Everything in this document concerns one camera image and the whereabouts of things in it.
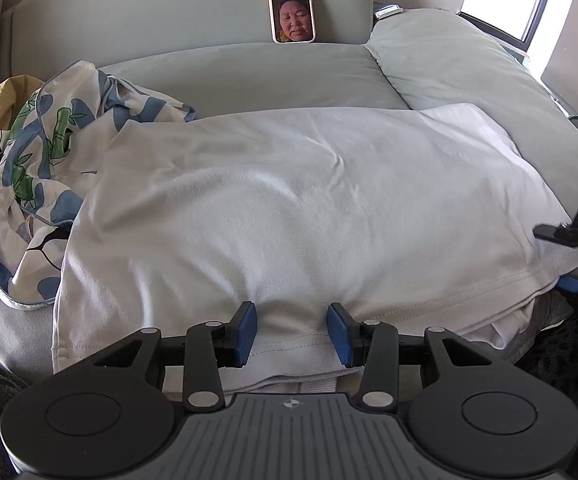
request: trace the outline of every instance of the window frame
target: window frame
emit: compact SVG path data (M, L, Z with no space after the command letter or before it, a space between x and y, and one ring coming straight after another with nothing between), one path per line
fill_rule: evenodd
M491 23L484 22L475 16L467 14L462 10L458 12L458 16L461 16L468 22L473 23L486 34L493 36L494 38L498 38L499 40L502 40L511 46L526 52L534 38L534 35L536 34L538 24L540 23L540 19L543 17L544 8L546 5L547 0L536 0L534 8L532 9L531 20L529 20L529 23L527 23L527 27L525 27L525 32L523 33L523 37L521 39L512 36L508 32L505 32L498 27L494 27Z

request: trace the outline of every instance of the forehead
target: forehead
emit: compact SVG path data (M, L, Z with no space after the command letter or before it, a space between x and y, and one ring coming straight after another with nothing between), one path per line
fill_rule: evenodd
M297 10L305 10L306 7L294 0L283 3L280 6L280 12L296 12Z

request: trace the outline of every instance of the silver screw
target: silver screw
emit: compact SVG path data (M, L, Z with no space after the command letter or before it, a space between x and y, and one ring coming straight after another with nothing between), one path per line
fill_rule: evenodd
M211 408L218 403L220 397L218 397L218 395L214 394L213 392L202 390L200 392L192 393L189 395L187 400L189 401L189 404L195 406L196 408Z
M387 392L367 392L363 402L372 408L386 408L393 402L393 396Z

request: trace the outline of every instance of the phone screen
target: phone screen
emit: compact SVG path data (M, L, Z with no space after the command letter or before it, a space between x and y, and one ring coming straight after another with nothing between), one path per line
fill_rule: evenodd
M316 37L311 0L269 0L276 43L308 43Z

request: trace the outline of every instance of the gray sofa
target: gray sofa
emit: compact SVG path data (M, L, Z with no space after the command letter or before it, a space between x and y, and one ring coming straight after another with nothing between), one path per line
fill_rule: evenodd
M578 131L496 41L462 18L409 10L372 27L372 0L315 0L317 42L274 44L267 0L23 0L0 17L0 81L79 59L169 94L204 118L292 107L425 109L471 102L503 126L569 215ZM560 299L541 298L517 358ZM50 312L0 302L0 364L51 372Z

